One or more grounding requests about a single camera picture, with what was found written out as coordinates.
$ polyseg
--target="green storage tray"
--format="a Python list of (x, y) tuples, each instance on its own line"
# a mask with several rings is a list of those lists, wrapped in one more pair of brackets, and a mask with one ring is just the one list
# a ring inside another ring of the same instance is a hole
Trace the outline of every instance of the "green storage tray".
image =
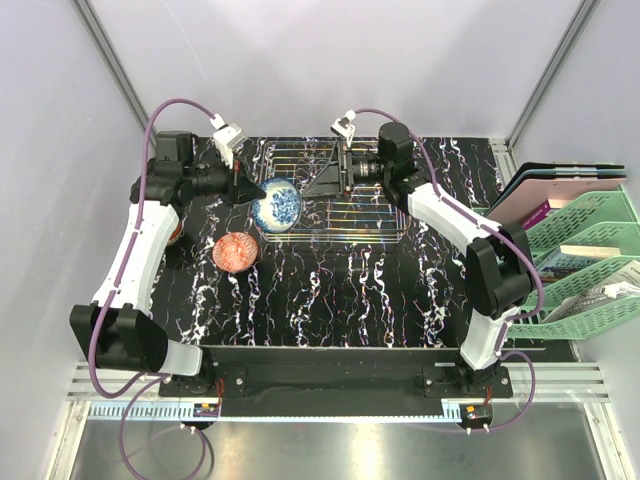
[[(618, 247), (622, 255), (601, 260), (589, 268), (547, 286), (544, 289), (545, 307), (557, 307), (565, 298), (588, 290), (631, 260), (640, 260), (635, 258), (640, 257), (640, 226), (637, 223), (602, 222), (568, 238), (564, 244)], [(533, 292), (529, 295), (525, 306), (533, 307), (537, 302), (538, 294)]]
[(549, 324), (514, 324), (509, 338), (585, 340), (640, 315), (640, 298), (627, 297)]
[(589, 192), (527, 230), (527, 237), (532, 255), (536, 258), (558, 245), (568, 243), (570, 237), (598, 223), (637, 221), (633, 207), (622, 190)]

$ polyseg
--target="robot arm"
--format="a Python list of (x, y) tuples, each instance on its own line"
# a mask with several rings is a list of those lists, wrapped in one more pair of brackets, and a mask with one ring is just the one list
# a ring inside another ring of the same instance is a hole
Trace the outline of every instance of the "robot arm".
[[(473, 305), (467, 337), (460, 349), (457, 381), (464, 388), (492, 375), (504, 340), (500, 330), (533, 289), (533, 279), (517, 255), (490, 231), (500, 232), (531, 258), (524, 230), (488, 220), (419, 173), (413, 160), (413, 139), (406, 126), (390, 122), (380, 128), (376, 154), (353, 155), (353, 112), (336, 120), (332, 130), (346, 139), (337, 158), (305, 189), (305, 198), (349, 194), (354, 183), (382, 185), (392, 205), (444, 235), (466, 257), (466, 294)], [(486, 225), (490, 231), (479, 228)]]
[[(502, 229), (499, 223), (481, 217), (473, 210), (460, 204), (446, 192), (441, 192), (440, 195), (447, 196), (449, 201), (457, 203), (459, 209), (463, 209), (468, 214), (473, 215), (479, 222), (493, 227), (494, 230)], [(461, 252), (467, 253), (475, 245), (486, 244), (490, 240), (490, 234), (487, 231), (479, 229), (469, 222), (467, 218), (463, 217), (459, 210), (445, 203), (436, 194), (431, 183), (425, 183), (410, 193), (407, 204), (409, 215), (435, 228)], [(471, 277), (468, 281), (473, 282), (475, 279)], [(496, 362), (496, 346), (502, 347), (502, 345), (497, 345), (500, 329), (505, 320), (517, 311), (518, 307), (514, 306), (497, 315), (483, 315), (474, 306), (471, 320), (469, 321), (467, 337), (460, 347), (462, 359), (474, 371), (489, 368)]]
[[(216, 117), (216, 122), (223, 122)], [(219, 125), (207, 150), (209, 158), (194, 164), (198, 138), (187, 132), (163, 132), (156, 138), (156, 157), (148, 163), (144, 197), (140, 179), (131, 188), (129, 220), (116, 258), (91, 305), (76, 305), (71, 327), (85, 356), (101, 308), (111, 303), (99, 332), (96, 365), (100, 368), (202, 374), (203, 351), (167, 338), (151, 319), (151, 291), (164, 249), (180, 224), (185, 207), (197, 196), (222, 195), (232, 205), (264, 198), (265, 193), (233, 159), (244, 135), (235, 125)], [(138, 202), (143, 220), (136, 228)], [(122, 270), (128, 256), (127, 268)]]

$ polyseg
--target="gray floor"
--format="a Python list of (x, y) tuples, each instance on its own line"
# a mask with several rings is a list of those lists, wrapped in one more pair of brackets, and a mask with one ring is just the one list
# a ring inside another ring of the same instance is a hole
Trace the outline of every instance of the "gray floor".
[[(516, 412), (510, 405), (496, 409), (500, 423)], [(168, 426), (128, 423), (127, 450)], [(87, 423), (73, 479), (130, 478), (117, 462), (117, 428), (114, 421)], [(411, 425), (285, 423), (219, 423), (206, 433), (215, 465), (211, 471), (207, 457), (196, 477), (202, 479), (604, 478), (586, 419), (574, 405), (534, 405), (513, 428), (486, 436), (438, 434)], [(132, 463), (150, 479), (182, 479), (200, 451), (196, 438), (173, 432)]]

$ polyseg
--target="wire rack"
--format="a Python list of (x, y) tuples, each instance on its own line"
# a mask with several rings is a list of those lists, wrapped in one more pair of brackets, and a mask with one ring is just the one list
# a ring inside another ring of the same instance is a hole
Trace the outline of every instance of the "wire rack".
[[(284, 177), (300, 191), (335, 154), (335, 141), (273, 140), (265, 144), (259, 183)], [(375, 151), (374, 141), (354, 144), (354, 153)], [(349, 198), (305, 200), (300, 221), (288, 232), (262, 236), (268, 242), (398, 243), (409, 224), (389, 204), (382, 187), (357, 186)]]

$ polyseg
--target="blue and white bowl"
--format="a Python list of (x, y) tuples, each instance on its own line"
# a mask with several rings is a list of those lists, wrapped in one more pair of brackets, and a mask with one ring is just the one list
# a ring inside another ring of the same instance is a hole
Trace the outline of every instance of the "blue and white bowl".
[(295, 225), (302, 213), (302, 196), (286, 178), (274, 177), (260, 185), (267, 196), (251, 204), (256, 225), (264, 233), (283, 233)]

